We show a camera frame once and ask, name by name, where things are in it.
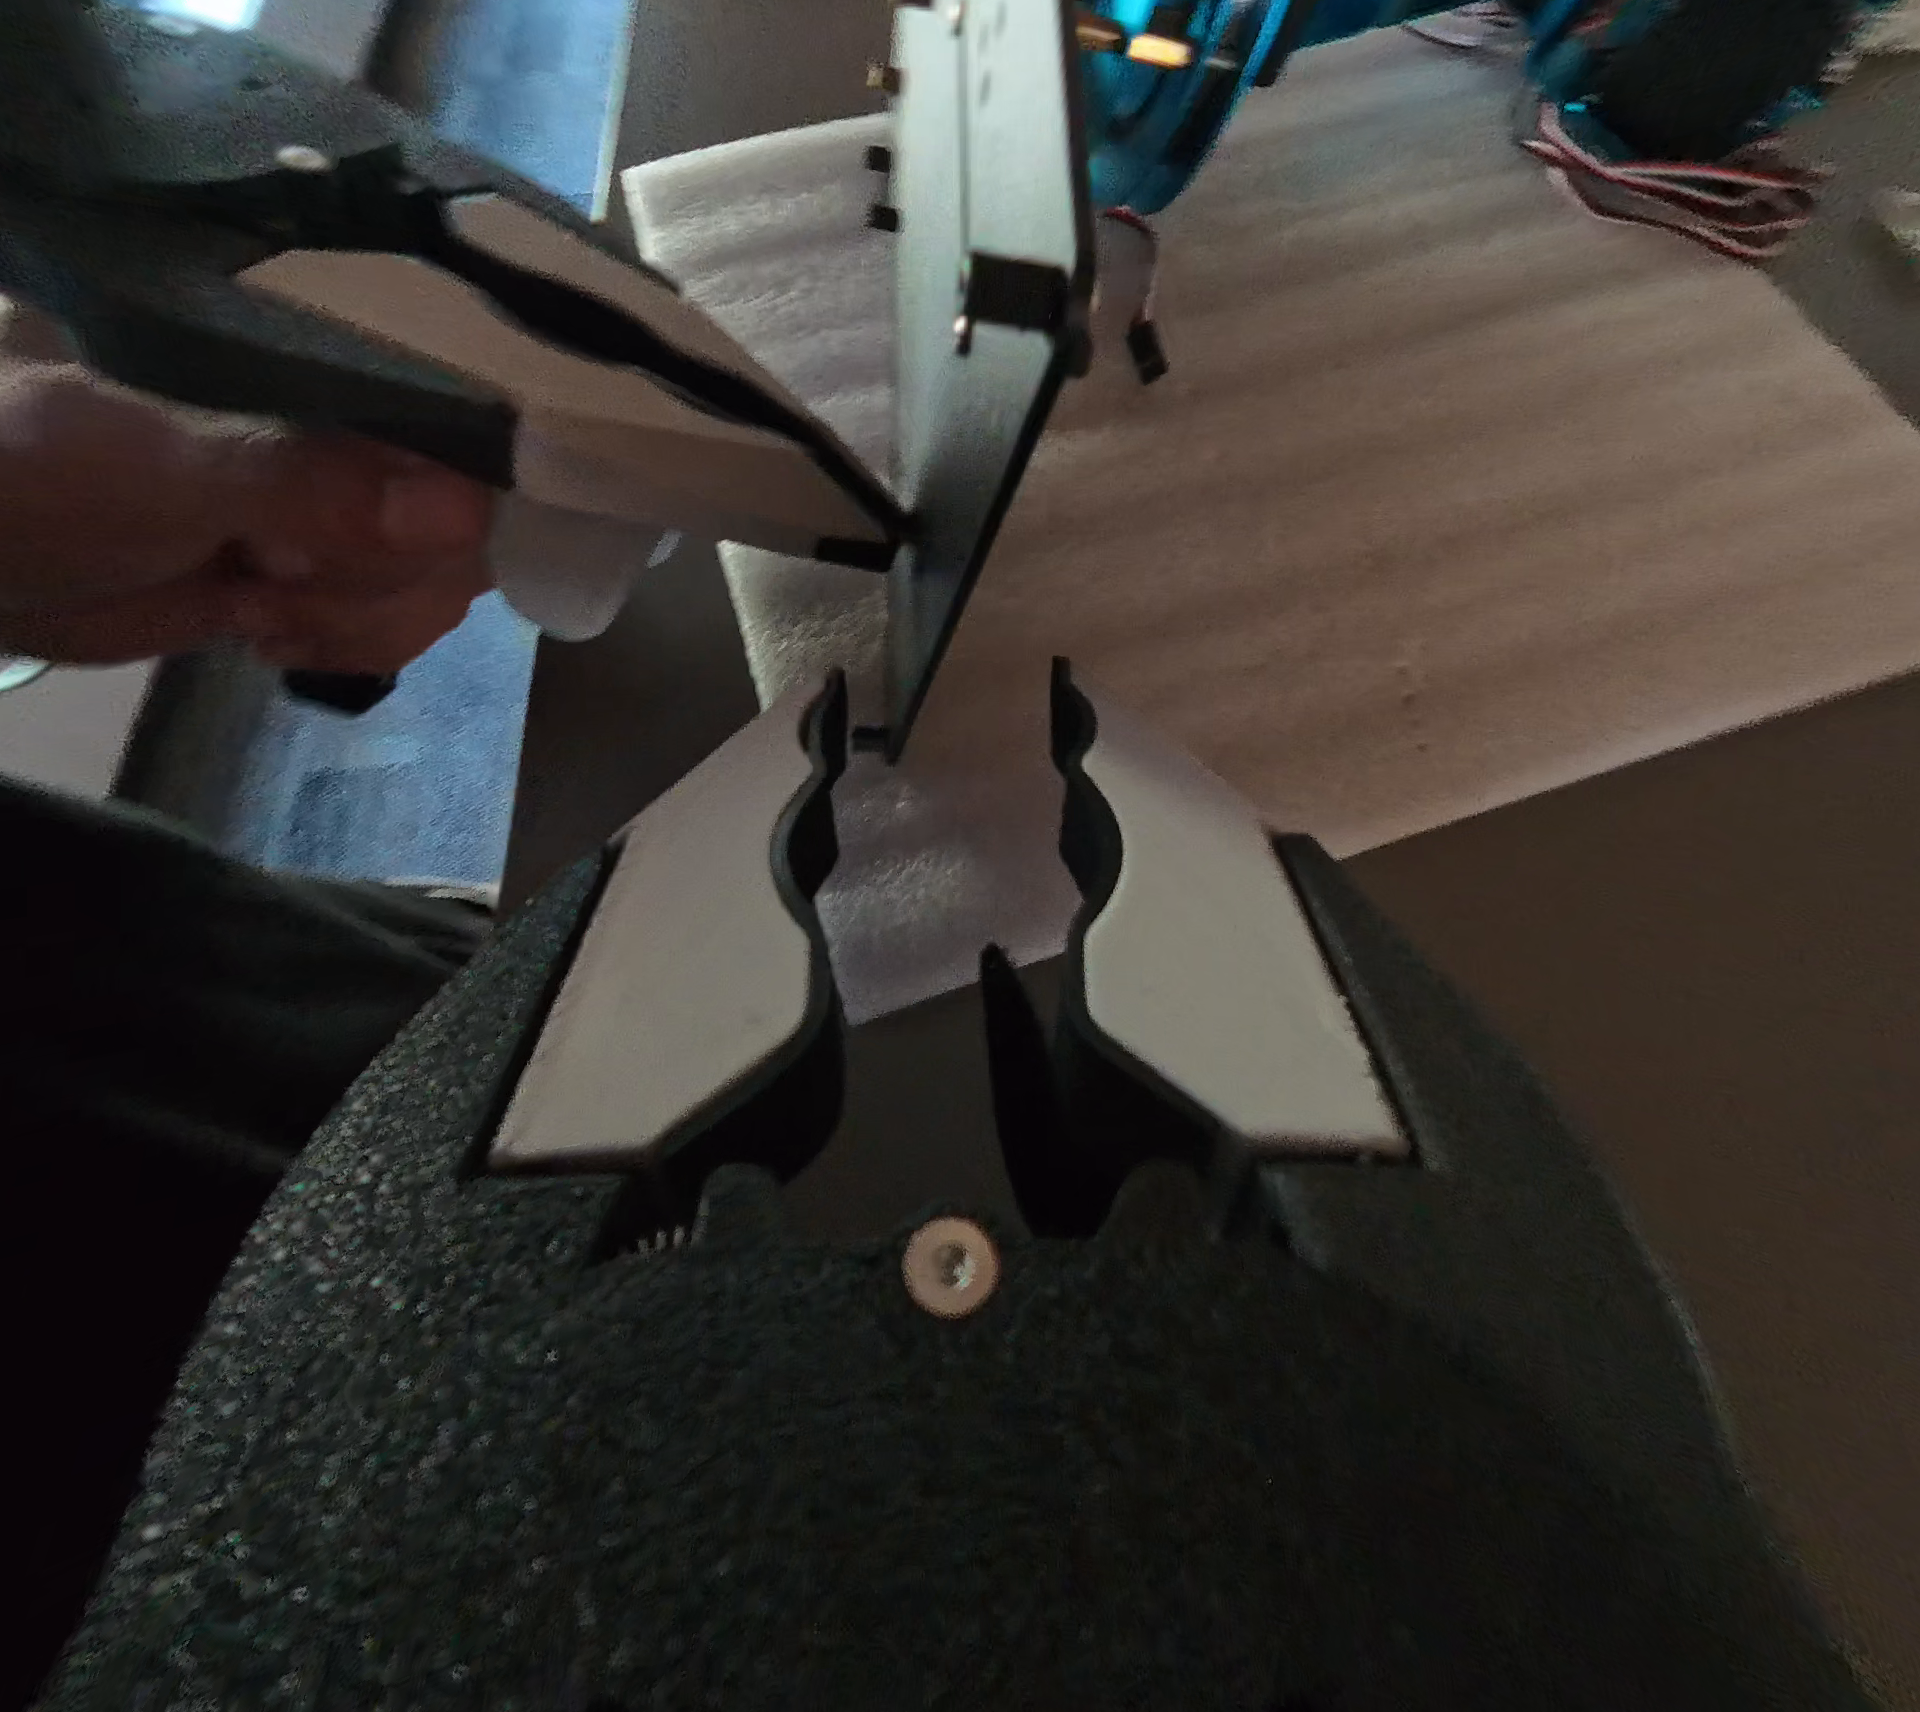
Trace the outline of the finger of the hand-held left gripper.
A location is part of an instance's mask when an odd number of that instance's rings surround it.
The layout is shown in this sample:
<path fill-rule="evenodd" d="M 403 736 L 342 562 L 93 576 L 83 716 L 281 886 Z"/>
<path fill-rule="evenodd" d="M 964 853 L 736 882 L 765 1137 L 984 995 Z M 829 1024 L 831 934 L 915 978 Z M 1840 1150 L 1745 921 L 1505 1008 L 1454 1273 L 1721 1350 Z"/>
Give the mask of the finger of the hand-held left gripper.
<path fill-rule="evenodd" d="M 238 286 L 473 382 L 515 415 L 525 499 L 881 571 L 902 507 L 784 382 L 674 289 L 556 280 L 471 244 L 297 247 Z"/>
<path fill-rule="evenodd" d="M 722 531 L 902 531 L 876 475 L 656 267 L 504 189 L 445 196 L 440 265 L 534 346 L 678 407 Z"/>

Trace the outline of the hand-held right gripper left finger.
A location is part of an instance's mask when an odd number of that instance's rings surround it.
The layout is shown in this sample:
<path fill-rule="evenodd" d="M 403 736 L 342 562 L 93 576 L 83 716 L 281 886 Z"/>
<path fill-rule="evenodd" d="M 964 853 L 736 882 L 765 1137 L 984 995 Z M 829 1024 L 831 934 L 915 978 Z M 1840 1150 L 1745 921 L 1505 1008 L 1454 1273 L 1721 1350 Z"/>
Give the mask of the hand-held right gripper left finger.
<path fill-rule="evenodd" d="M 800 1174 L 829 1143 L 846 1047 L 818 895 L 846 765 L 831 670 L 616 832 L 491 1174 Z"/>

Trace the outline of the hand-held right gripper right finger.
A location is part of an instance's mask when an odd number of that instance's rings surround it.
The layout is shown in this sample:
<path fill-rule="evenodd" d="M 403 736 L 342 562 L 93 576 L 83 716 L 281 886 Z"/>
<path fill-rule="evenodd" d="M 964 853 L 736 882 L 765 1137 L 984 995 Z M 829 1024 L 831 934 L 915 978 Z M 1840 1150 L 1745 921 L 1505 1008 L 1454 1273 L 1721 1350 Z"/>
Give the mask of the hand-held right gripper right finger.
<path fill-rule="evenodd" d="M 1409 1159 L 1413 1137 L 1258 811 L 1050 663 L 1074 886 L 1057 1069 L 1101 1159 Z"/>

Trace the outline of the blue toy robot arm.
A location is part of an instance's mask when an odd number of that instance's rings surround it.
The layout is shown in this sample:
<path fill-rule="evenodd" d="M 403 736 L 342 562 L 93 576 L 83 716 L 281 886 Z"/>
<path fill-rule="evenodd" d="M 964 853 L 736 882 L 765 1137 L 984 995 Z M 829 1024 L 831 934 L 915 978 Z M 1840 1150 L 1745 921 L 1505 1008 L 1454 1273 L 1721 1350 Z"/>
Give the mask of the blue toy robot arm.
<path fill-rule="evenodd" d="M 894 0 L 886 763 L 926 711 L 1060 390 L 1093 361 L 1095 228 L 1144 228 L 1303 48 L 1454 17 L 1524 35 L 1517 148 L 1587 213 L 1772 255 L 1816 176 L 1769 158 L 1836 62 L 1918 0 Z"/>

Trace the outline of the dark grey desk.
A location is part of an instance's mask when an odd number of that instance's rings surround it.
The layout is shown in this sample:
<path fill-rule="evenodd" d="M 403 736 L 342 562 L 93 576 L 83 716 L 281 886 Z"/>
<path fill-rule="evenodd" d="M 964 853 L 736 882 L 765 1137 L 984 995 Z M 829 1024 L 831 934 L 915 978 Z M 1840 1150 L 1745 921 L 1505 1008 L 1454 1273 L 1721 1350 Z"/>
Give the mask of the dark grey desk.
<path fill-rule="evenodd" d="M 637 0 L 613 162 L 851 110 L 829 46 L 793 105 L 670 62 Z M 693 544 L 602 645 L 539 645 L 506 904 L 742 722 L 745 656 Z M 1381 844 L 1357 882 L 1549 1077 L 1706 1321 L 1760 1497 L 1840 1633 L 1918 1707 L 1918 670 L 1625 774 Z"/>

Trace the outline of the person's left hand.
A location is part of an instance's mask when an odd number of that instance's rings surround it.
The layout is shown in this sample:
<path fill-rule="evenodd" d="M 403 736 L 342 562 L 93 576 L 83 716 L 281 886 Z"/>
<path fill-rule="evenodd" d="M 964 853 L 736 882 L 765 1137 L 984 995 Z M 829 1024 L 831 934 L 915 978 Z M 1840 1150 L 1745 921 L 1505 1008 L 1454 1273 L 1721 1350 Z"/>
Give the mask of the person's left hand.
<path fill-rule="evenodd" d="M 4 358 L 0 645 L 136 665 L 211 645 L 396 675 L 491 589 L 496 495 L 356 434 L 204 422 Z"/>

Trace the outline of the white foam sheet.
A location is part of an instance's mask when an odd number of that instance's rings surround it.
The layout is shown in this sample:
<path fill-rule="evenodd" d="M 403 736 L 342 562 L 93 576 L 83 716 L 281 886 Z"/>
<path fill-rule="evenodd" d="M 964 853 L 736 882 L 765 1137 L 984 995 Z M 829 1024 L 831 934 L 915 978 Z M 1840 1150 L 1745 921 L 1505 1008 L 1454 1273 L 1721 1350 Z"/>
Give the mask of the white foam sheet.
<path fill-rule="evenodd" d="M 1046 670 L 1357 856 L 1918 670 L 1918 431 L 1755 267 L 1573 207 L 1516 65 L 1369 33 L 1158 222 L 899 765 L 836 789 L 851 1024 L 1060 952 Z"/>

